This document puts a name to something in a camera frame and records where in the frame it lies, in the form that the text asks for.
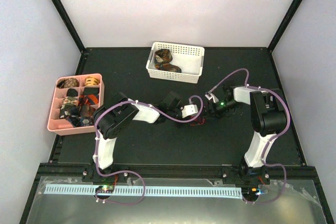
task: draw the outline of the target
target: black metal frame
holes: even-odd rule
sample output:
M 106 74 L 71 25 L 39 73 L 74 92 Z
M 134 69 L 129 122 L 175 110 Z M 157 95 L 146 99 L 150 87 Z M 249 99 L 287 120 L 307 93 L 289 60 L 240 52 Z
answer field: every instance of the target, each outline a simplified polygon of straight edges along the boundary
M 76 74 L 81 74 L 85 66 L 88 50 L 83 45 L 74 25 L 72 24 L 62 2 L 60 0 L 52 0 L 55 5 L 59 15 L 64 21 L 66 27 L 68 28 L 73 40 L 75 41 L 78 49 L 81 52 L 81 57 L 78 63 Z M 285 17 L 283 18 L 279 28 L 277 29 L 270 45 L 268 46 L 270 60 L 272 62 L 276 78 L 280 85 L 281 90 L 283 90 L 279 75 L 274 63 L 272 52 L 275 49 L 277 43 L 281 39 L 281 36 L 284 34 L 288 24 L 293 18 L 296 10 L 301 4 L 302 0 L 293 0 L 291 3 Z M 317 171 L 315 167 L 306 166 L 306 160 L 295 130 L 294 125 L 292 124 L 297 144 L 297 151 L 300 155 L 301 160 L 303 161 L 303 166 L 286 166 L 287 178 L 288 179 L 304 179 L 304 180 L 313 180 L 315 188 L 317 190 L 322 209 L 325 215 L 325 218 L 328 223 L 334 223 L 333 218 L 323 192 Z M 37 175 L 34 179 L 32 189 L 30 191 L 29 197 L 27 199 L 26 207 L 24 209 L 20 223 L 26 223 L 31 209 L 35 193 L 37 190 L 38 183 L 42 176 L 77 176 L 82 177 L 84 181 L 92 181 L 98 183 L 101 178 L 95 173 L 95 167 L 92 164 L 87 165 L 74 165 L 74 164 L 57 164 L 58 156 L 60 154 L 62 146 L 62 137 L 56 136 L 53 148 L 51 150 L 49 163 L 40 164 Z M 207 178 L 207 179 L 223 179 L 223 173 L 228 168 L 236 168 L 235 166 L 184 166 L 184 165 L 114 165 L 113 170 L 121 169 L 131 169 L 144 177 L 159 177 L 159 178 Z M 267 170 L 270 179 L 282 179 L 283 171 L 281 168 L 270 168 Z
M 299 8 L 301 2 L 302 2 L 302 0 L 293 0 L 291 5 L 289 6 L 288 11 L 286 12 L 282 22 L 280 23 L 279 28 L 277 29 L 271 43 L 269 44 L 269 46 L 267 48 L 270 52 L 273 52 L 275 47 L 279 43 L 280 38 L 284 34 L 284 32 L 285 32 L 287 26 L 289 25 L 290 21 L 294 17 L 294 14 L 297 11 L 297 9 Z
M 85 46 L 83 45 L 81 39 L 79 38 L 79 35 L 72 24 L 71 19 L 69 18 L 69 15 L 67 11 L 65 10 L 61 0 L 51 0 L 58 11 L 59 15 L 61 16 L 64 24 L 66 25 L 67 29 L 69 30 L 69 33 L 71 34 L 73 40 L 75 41 L 79 51 L 83 53 L 85 51 Z

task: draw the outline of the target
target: brown object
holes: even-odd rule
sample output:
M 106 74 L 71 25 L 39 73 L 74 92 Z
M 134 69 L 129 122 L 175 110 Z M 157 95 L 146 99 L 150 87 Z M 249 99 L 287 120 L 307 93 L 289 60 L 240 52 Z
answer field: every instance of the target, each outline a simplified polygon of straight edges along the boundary
M 74 87 L 79 87 L 79 81 L 75 78 L 69 78 L 64 81 L 64 86 L 63 88 L 74 88 Z
M 173 60 L 173 56 L 169 49 L 160 49 L 155 52 L 155 63 L 169 63 Z
M 181 68 L 178 66 L 172 65 L 170 63 L 165 63 L 165 64 L 155 64 L 155 68 L 163 71 L 168 71 L 168 72 L 175 72 L 175 73 L 182 73 Z
M 85 104 L 80 108 L 79 112 L 80 112 L 80 116 L 84 116 L 86 118 L 89 118 L 90 116 L 93 116 L 93 113 L 95 111 L 96 111 L 95 108 L 91 107 L 88 104 Z

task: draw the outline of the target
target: white wall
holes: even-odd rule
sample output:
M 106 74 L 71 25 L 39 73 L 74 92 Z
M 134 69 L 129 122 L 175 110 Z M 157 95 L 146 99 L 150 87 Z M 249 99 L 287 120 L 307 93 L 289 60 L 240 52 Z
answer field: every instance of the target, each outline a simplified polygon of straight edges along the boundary
M 36 170 L 55 139 L 47 116 L 55 81 L 79 51 L 51 0 L 0 0 L 0 223 L 19 223 Z
M 303 0 L 274 52 L 309 165 L 336 218 L 336 0 Z
M 268 46 L 292 0 L 62 0 L 88 47 Z

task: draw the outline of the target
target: cable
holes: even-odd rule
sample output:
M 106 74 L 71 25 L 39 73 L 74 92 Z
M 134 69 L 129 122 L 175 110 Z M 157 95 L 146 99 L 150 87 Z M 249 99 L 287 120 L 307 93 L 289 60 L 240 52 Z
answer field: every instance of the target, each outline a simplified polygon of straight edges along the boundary
M 286 169 L 284 167 L 283 164 L 267 164 L 266 161 L 264 160 L 265 158 L 265 153 L 266 153 L 266 150 L 269 146 L 269 144 L 272 142 L 272 141 L 275 141 L 278 137 L 284 135 L 288 129 L 289 129 L 289 126 L 290 126 L 290 113 L 289 113 L 289 109 L 287 107 L 287 105 L 285 104 L 285 102 L 283 101 L 283 99 L 277 94 L 275 93 L 274 91 L 272 90 L 269 90 L 269 89 L 265 89 L 265 88 L 260 88 L 260 87 L 253 87 L 253 86 L 247 86 L 248 88 L 251 88 L 251 89 L 255 89 L 255 90 L 260 90 L 260 91 L 266 91 L 266 92 L 269 92 L 271 93 L 273 96 L 275 96 L 276 99 L 278 99 L 278 101 L 282 104 L 282 106 L 284 107 L 285 109 L 285 114 L 286 114 L 286 119 L 287 119 L 287 124 L 286 124 L 286 127 L 284 128 L 283 131 L 281 131 L 279 134 L 276 134 L 275 136 L 272 136 L 269 141 L 267 142 L 267 144 L 265 145 L 262 153 L 261 153 L 261 161 L 262 163 L 267 166 L 267 167 L 275 167 L 275 166 L 280 166 L 283 171 L 284 171 L 284 181 L 283 181 L 283 186 L 282 186 L 282 189 L 281 189 L 281 192 L 278 194 L 278 196 L 276 196 L 275 198 L 273 199 L 270 199 L 270 200 L 267 200 L 267 201 L 263 201 L 263 202 L 253 202 L 253 201 L 248 201 L 245 199 L 245 197 L 243 196 L 243 200 L 246 202 L 246 203 L 251 203 L 251 204 L 256 204 L 256 205 L 264 205 L 264 204 L 268 204 L 268 203 L 272 203 L 274 201 L 276 201 L 278 198 L 281 197 L 281 195 L 285 192 L 285 189 L 286 189 L 286 183 L 287 183 L 287 172 L 286 172 Z
M 102 199 L 99 199 L 99 198 L 98 198 L 98 196 L 97 196 L 98 193 L 96 193 L 95 197 L 96 197 L 96 201 L 97 201 L 97 202 L 99 202 L 99 201 L 103 201 L 103 203 L 105 203 L 105 202 L 109 202 L 109 203 L 114 203 L 114 204 L 123 205 L 123 206 L 132 206 L 132 205 L 135 205 L 135 204 L 137 204 L 137 203 L 139 203 L 139 202 L 141 202 L 141 201 L 143 200 L 143 198 L 144 198 L 144 196 L 145 196 L 145 190 L 146 190 L 146 185 L 145 185 L 145 182 L 144 182 L 143 178 L 142 178 L 138 173 L 136 173 L 136 172 L 133 172 L 133 171 L 131 171 L 131 170 L 121 170 L 121 171 L 114 172 L 114 173 L 103 174 L 103 173 L 101 173 L 101 171 L 99 170 L 99 159 L 98 159 L 99 132 L 98 132 L 98 123 L 99 123 L 99 121 L 103 118 L 103 116 L 105 116 L 107 113 L 109 113 L 110 111 L 114 110 L 114 109 L 117 108 L 117 107 L 123 106 L 123 105 L 128 104 L 128 103 L 132 103 L 132 104 L 139 104 L 139 105 L 146 106 L 146 107 L 148 107 L 148 108 L 152 108 L 152 109 L 156 110 L 157 112 L 159 112 L 160 114 L 164 115 L 165 117 L 167 117 L 167 118 L 169 118 L 169 119 L 171 119 L 171 120 L 173 120 L 173 121 L 175 121 L 175 122 L 179 122 L 179 123 L 189 123 L 189 122 L 194 121 L 195 118 L 197 118 L 197 117 L 201 114 L 202 109 L 203 109 L 203 100 L 202 100 L 202 98 L 199 97 L 198 95 L 192 95 L 191 97 L 189 97 L 189 102 L 190 102 L 190 103 L 191 103 L 191 99 L 192 99 L 192 98 L 198 98 L 199 101 L 201 102 L 201 107 L 200 107 L 199 112 L 196 114 L 196 116 L 194 116 L 193 118 L 191 118 L 191 119 L 189 119 L 189 120 L 185 120 L 185 121 L 183 121 L 183 120 L 178 120 L 178 119 L 175 119 L 175 118 L 172 118 L 171 116 L 165 114 L 164 112 L 162 112 L 161 110 L 157 109 L 156 107 L 154 107 L 154 106 L 152 106 L 152 105 L 150 105 L 150 104 L 143 103 L 143 102 L 138 102 L 138 101 L 125 101 L 125 102 L 120 102 L 120 103 L 118 103 L 118 104 L 116 104 L 116 105 L 114 105 L 114 106 L 108 108 L 106 111 L 104 111 L 104 112 L 97 118 L 96 122 L 94 123 L 94 124 L 95 124 L 95 125 L 94 125 L 94 126 L 95 126 L 94 128 L 96 129 L 96 136 L 97 136 L 97 138 L 98 138 L 97 141 L 96 141 L 96 147 L 95 147 L 95 149 L 94 149 L 94 152 L 95 152 L 95 153 L 94 153 L 94 154 L 95 154 L 94 156 L 95 156 L 95 160 L 96 160 L 96 170 L 97 170 L 97 173 L 98 173 L 100 176 L 102 176 L 102 177 L 110 177 L 110 176 L 113 176 L 113 175 L 116 175 L 116 174 L 121 174 L 121 173 L 130 173 L 130 174 L 134 174 L 134 175 L 136 175 L 136 176 L 141 180 L 142 185 L 143 185 L 143 192 L 142 192 L 142 195 L 141 195 L 140 199 L 137 200 L 137 201 L 135 201 L 135 202 L 133 202 L 133 203 L 122 203 L 122 202 L 117 202 L 117 201 L 112 201 L 112 200 L 105 200 L 105 199 L 102 200 Z
M 244 86 L 246 86 L 246 85 L 247 85 L 247 81 L 248 81 L 248 77 L 249 77 L 250 73 L 249 73 L 249 71 L 248 71 L 246 68 L 239 68 L 239 69 L 233 71 L 232 73 L 229 73 L 226 77 L 224 77 L 224 79 L 221 80 L 221 81 L 220 81 L 217 85 L 215 85 L 212 89 L 210 89 L 210 90 L 208 91 L 208 93 L 212 93 L 215 89 L 217 89 L 217 87 L 218 87 L 219 85 L 222 84 L 223 81 L 225 81 L 227 78 L 229 78 L 230 76 L 232 76 L 233 74 L 235 74 L 235 73 L 237 73 L 237 72 L 239 72 L 239 71 L 245 71 L 245 72 L 246 72 L 246 78 L 245 78 L 245 82 L 244 82 Z

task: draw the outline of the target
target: glass panel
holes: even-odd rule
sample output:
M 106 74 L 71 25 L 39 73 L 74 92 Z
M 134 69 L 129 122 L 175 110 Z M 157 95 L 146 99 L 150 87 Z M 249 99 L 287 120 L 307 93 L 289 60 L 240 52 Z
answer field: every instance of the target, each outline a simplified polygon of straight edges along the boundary
M 44 177 L 30 211 L 28 224 L 92 223 L 326 223 L 311 180 L 289 180 L 281 198 L 272 204 L 250 205 L 226 198 L 146 197 L 135 206 L 97 203 L 93 196 L 44 195 L 46 183 L 83 184 L 80 178 Z M 146 179 L 154 186 L 212 186 L 205 179 Z M 258 200 L 274 198 L 281 181 L 272 180 L 269 192 Z M 131 202 L 135 197 L 114 197 Z

